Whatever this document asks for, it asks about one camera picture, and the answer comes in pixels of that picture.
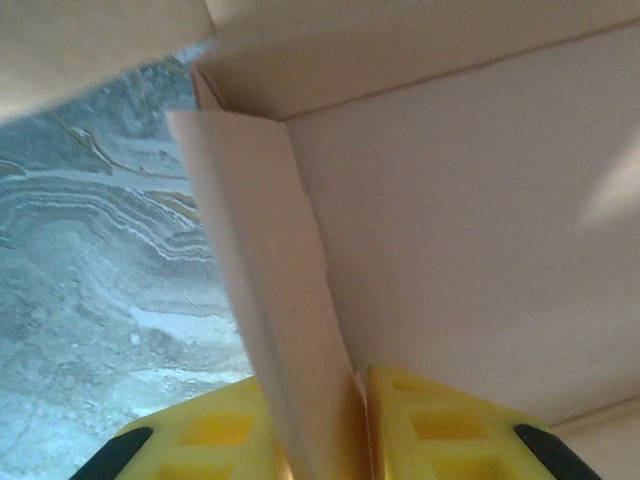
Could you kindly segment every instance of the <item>marble floor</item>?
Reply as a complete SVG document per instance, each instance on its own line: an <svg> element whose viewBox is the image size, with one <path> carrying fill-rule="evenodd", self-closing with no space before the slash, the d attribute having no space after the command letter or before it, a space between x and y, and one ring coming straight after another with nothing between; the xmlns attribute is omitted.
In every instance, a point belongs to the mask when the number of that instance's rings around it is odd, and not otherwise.
<svg viewBox="0 0 640 480"><path fill-rule="evenodd" d="M251 374L164 120L192 50L0 126L0 479Z"/></svg>

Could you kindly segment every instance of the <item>beige cardboard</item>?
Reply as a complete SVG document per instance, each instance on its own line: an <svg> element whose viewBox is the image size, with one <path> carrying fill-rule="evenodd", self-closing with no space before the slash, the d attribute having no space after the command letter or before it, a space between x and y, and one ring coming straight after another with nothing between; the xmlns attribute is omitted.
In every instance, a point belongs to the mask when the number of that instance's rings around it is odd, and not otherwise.
<svg viewBox="0 0 640 480"><path fill-rule="evenodd" d="M198 110L202 111L220 111L222 107L214 94L214 86L210 85L207 78L197 69L191 69L191 82L193 83L193 92L196 97Z"/></svg>
<svg viewBox="0 0 640 480"><path fill-rule="evenodd" d="M638 78L635 26L287 121L356 369L550 423L640 394Z"/></svg>
<svg viewBox="0 0 640 480"><path fill-rule="evenodd" d="M635 0L208 0L202 69L232 111L284 119L640 17Z"/></svg>
<svg viewBox="0 0 640 480"><path fill-rule="evenodd" d="M211 35L202 0L0 0L0 120Z"/></svg>
<svg viewBox="0 0 640 480"><path fill-rule="evenodd" d="M640 478L640 401L588 415L556 431L602 478Z"/></svg>
<svg viewBox="0 0 640 480"><path fill-rule="evenodd" d="M220 111L170 120L295 478L370 477L362 399L285 126Z"/></svg>

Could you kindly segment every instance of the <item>white marble surface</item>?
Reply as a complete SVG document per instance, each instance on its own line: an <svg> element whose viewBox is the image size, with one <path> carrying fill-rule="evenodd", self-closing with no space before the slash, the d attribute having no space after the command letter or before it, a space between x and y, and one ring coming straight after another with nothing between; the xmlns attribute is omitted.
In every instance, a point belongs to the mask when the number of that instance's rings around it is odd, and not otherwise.
<svg viewBox="0 0 640 480"><path fill-rule="evenodd" d="M0 478L251 373L164 121L189 56L0 126Z"/></svg>

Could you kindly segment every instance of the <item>folded cardboard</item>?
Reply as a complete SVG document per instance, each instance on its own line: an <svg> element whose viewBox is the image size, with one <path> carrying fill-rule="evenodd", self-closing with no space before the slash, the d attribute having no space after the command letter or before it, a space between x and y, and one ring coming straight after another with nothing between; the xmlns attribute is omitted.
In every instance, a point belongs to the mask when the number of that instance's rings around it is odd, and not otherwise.
<svg viewBox="0 0 640 480"><path fill-rule="evenodd" d="M555 423L640 394L640 4L207 7L0 2L0 117L200 40L213 19L201 106L271 120L174 128L300 478L348 478L352 364ZM639 421L584 417L566 438L605 477L637 478Z"/></svg>

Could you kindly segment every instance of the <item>yellow plastic object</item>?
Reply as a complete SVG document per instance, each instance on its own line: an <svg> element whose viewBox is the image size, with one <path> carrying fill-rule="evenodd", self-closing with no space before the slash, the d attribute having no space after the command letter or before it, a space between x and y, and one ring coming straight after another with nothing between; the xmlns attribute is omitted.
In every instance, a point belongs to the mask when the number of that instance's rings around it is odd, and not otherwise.
<svg viewBox="0 0 640 480"><path fill-rule="evenodd" d="M118 480L289 480L258 383L250 378L140 418L153 434Z"/></svg>
<svg viewBox="0 0 640 480"><path fill-rule="evenodd" d="M368 381L379 480L554 480L513 431L538 420L393 368Z"/></svg>

